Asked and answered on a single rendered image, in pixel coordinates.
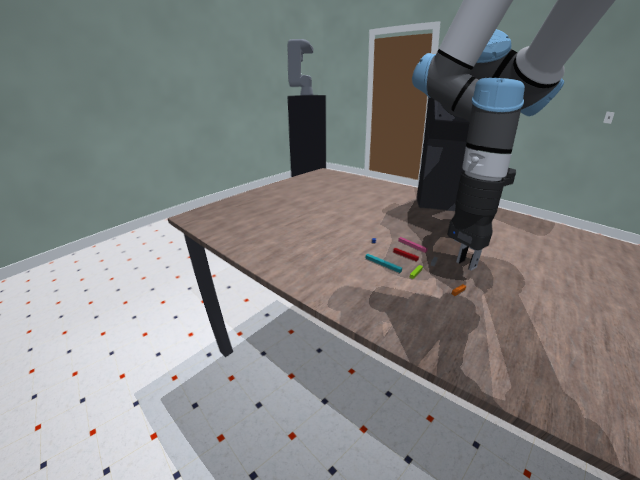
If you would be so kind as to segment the orange rod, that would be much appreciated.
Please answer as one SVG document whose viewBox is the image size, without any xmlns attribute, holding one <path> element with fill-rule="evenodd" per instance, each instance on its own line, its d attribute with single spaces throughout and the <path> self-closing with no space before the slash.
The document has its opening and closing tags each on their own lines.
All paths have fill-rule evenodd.
<svg viewBox="0 0 640 480">
<path fill-rule="evenodd" d="M 466 289 L 466 286 L 464 284 L 460 285 L 459 287 L 455 288 L 454 290 L 452 290 L 452 295 L 456 296 L 459 293 L 463 292 Z"/>
</svg>

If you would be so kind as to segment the lime green rod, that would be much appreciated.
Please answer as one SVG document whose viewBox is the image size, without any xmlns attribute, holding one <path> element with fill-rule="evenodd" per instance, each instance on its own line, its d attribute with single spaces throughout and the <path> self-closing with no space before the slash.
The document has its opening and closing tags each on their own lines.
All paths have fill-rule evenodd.
<svg viewBox="0 0 640 480">
<path fill-rule="evenodd" d="M 414 279 L 423 269 L 423 266 L 419 265 L 411 274 L 410 278 Z"/>
</svg>

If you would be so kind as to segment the red rod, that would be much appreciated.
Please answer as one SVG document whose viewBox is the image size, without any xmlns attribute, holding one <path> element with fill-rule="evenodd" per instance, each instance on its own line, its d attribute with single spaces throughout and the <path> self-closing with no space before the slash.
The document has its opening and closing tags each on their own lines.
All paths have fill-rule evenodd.
<svg viewBox="0 0 640 480">
<path fill-rule="evenodd" d="M 417 261 L 418 261 L 418 259 L 419 259 L 419 257 L 418 257 L 418 256 L 413 255 L 413 254 L 408 253 L 408 252 L 405 252 L 405 251 L 403 251 L 403 250 L 397 249 L 397 248 L 394 248 L 394 249 L 393 249 L 393 253 L 399 254 L 399 255 L 401 255 L 401 256 L 404 256 L 404 257 L 409 258 L 409 259 L 411 259 L 411 260 L 414 260 L 414 261 L 416 261 L 416 262 L 417 262 Z"/>
</svg>

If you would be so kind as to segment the pink rod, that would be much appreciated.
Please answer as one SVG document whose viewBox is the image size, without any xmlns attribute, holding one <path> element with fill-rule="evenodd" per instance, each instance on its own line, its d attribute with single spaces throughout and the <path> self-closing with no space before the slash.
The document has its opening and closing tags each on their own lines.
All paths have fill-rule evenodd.
<svg viewBox="0 0 640 480">
<path fill-rule="evenodd" d="M 407 239 L 405 239 L 405 238 L 402 238 L 402 237 L 400 237 L 398 241 L 400 241 L 400 242 L 402 242 L 402 243 L 404 243 L 404 244 L 406 244 L 406 245 L 409 245 L 409 246 L 411 246 L 411 247 L 413 247 L 413 248 L 415 248 L 415 249 L 418 249 L 418 250 L 420 250 L 420 251 L 422 251 L 422 252 L 424 252 L 424 253 L 426 253 L 426 252 L 427 252 L 427 250 L 428 250 L 428 248 L 423 247 L 423 246 L 421 246 L 421 245 L 419 245 L 419 244 L 416 244 L 416 243 L 414 243 L 414 242 L 412 242 L 412 241 L 409 241 L 409 240 L 407 240 Z"/>
</svg>

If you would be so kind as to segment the turquoise rod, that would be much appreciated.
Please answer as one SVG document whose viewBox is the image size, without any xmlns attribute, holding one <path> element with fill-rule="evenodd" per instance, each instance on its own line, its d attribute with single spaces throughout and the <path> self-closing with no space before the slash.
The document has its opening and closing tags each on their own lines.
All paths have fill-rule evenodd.
<svg viewBox="0 0 640 480">
<path fill-rule="evenodd" d="M 370 260 L 370 261 L 373 261 L 373 262 L 375 262 L 375 263 L 377 263 L 377 264 L 380 264 L 380 265 L 382 265 L 382 266 L 384 266 L 384 267 L 387 267 L 387 268 L 389 268 L 389 269 L 391 269 L 391 270 L 394 270 L 394 271 L 396 271 L 396 272 L 398 272 L 398 273 L 401 273 L 401 272 L 402 272 L 402 268 L 401 268 L 401 267 L 399 267 L 399 266 L 397 266 L 397 265 L 394 265 L 394 264 L 392 264 L 392 263 L 389 263 L 389 262 L 387 262 L 387 261 L 385 261 L 385 260 L 382 260 L 382 259 L 380 259 L 380 258 L 377 258 L 377 257 L 375 257 L 375 256 L 373 256 L 373 255 L 366 254 L 365 258 L 366 258 L 366 259 L 368 259 L 368 260 Z"/>
</svg>

